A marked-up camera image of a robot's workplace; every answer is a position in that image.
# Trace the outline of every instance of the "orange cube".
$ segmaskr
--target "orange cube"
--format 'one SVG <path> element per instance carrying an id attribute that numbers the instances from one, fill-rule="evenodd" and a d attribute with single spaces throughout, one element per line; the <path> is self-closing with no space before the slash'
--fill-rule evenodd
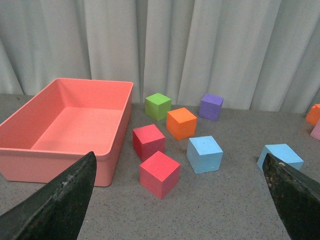
<path id="1" fill-rule="evenodd" d="M 196 132 L 197 117 L 185 107 L 168 111 L 166 129 L 176 140 L 191 137 Z"/>
<path id="2" fill-rule="evenodd" d="M 310 109 L 309 113 L 305 117 L 305 120 L 311 123 L 313 126 L 317 124 L 320 119 L 320 104 L 315 104 Z"/>

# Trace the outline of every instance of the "speckled gray surface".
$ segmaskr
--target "speckled gray surface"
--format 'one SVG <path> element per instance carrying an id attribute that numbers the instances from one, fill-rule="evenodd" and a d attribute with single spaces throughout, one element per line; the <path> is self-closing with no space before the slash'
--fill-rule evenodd
<path id="1" fill-rule="evenodd" d="M 29 99 L 0 94 L 0 119 Z M 198 107 L 187 108 L 198 114 Z M 140 186 L 141 162 L 132 148 L 132 130 L 148 124 L 158 126 L 165 153 L 181 164 L 179 183 L 162 200 Z M 155 122 L 134 104 L 112 184 L 93 189 L 78 239 L 289 240 L 256 162 L 264 145 L 286 143 L 304 160 L 301 171 L 320 182 L 320 141 L 311 131 L 303 114 L 223 108 L 217 122 L 198 118 L 195 134 L 215 138 L 224 152 L 220 169 L 195 174 L 186 157 L 188 139 L 176 141 L 165 119 Z M 41 186 L 0 175 L 0 214 Z"/>

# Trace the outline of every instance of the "pink plastic bin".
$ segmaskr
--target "pink plastic bin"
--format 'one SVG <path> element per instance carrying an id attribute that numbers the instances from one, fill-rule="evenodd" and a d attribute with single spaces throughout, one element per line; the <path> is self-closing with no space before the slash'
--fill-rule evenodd
<path id="1" fill-rule="evenodd" d="M 111 184 L 132 108 L 132 82 L 58 78 L 0 124 L 0 173 L 47 183 L 90 151 L 95 186 Z"/>

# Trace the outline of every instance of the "green cube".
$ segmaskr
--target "green cube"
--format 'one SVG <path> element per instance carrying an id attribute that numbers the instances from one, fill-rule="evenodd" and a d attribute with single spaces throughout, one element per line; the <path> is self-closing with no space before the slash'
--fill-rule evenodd
<path id="1" fill-rule="evenodd" d="M 168 111 L 171 110 L 171 98 L 156 93 L 145 98 L 144 112 L 156 121 L 167 117 Z"/>

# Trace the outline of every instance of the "purple cube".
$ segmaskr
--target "purple cube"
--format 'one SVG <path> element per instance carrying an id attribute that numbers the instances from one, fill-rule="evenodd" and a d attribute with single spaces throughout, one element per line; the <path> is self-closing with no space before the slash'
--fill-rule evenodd
<path id="1" fill-rule="evenodd" d="M 224 98 L 207 93 L 201 100 L 199 117 L 217 121 Z"/>

